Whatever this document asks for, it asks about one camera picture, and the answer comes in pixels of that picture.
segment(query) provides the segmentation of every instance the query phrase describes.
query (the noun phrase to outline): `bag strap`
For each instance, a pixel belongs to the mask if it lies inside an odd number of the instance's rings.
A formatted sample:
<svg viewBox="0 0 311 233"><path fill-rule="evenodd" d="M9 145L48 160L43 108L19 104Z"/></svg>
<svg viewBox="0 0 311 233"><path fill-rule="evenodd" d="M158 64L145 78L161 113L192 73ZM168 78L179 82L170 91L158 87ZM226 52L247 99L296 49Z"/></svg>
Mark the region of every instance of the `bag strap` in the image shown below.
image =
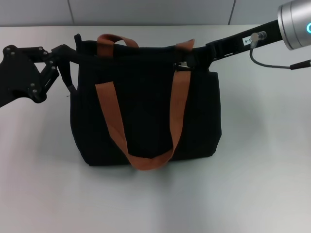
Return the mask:
<svg viewBox="0 0 311 233"><path fill-rule="evenodd" d="M177 48L191 50L194 40L177 44ZM188 97L191 71L175 71L173 77L170 104L170 131L173 148L155 158L140 158L129 154L118 97L113 82L96 85L96 91L104 114L109 135L122 150L133 167L139 170L150 170L164 166L173 156L178 145L184 122L184 112Z"/></svg>
<svg viewBox="0 0 311 233"><path fill-rule="evenodd" d="M97 55L100 57L112 58L114 43L121 40L129 47L138 48L138 44L132 39L113 34L103 34L97 39Z"/></svg>

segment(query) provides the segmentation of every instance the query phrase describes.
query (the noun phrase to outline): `cable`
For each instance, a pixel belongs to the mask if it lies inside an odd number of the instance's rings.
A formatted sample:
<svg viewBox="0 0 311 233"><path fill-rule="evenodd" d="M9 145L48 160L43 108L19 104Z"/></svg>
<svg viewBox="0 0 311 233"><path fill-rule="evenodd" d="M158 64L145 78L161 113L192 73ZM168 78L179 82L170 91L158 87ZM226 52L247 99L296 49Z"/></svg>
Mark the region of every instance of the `cable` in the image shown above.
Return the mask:
<svg viewBox="0 0 311 233"><path fill-rule="evenodd" d="M262 66L262 67L268 67L268 68L291 69L290 67L266 65L266 64L263 64L263 63L256 61L255 58L253 57L253 50L254 50L254 48L256 48L256 46L257 46L257 42L252 42L251 43L251 50L249 52L249 56L255 64Z"/></svg>

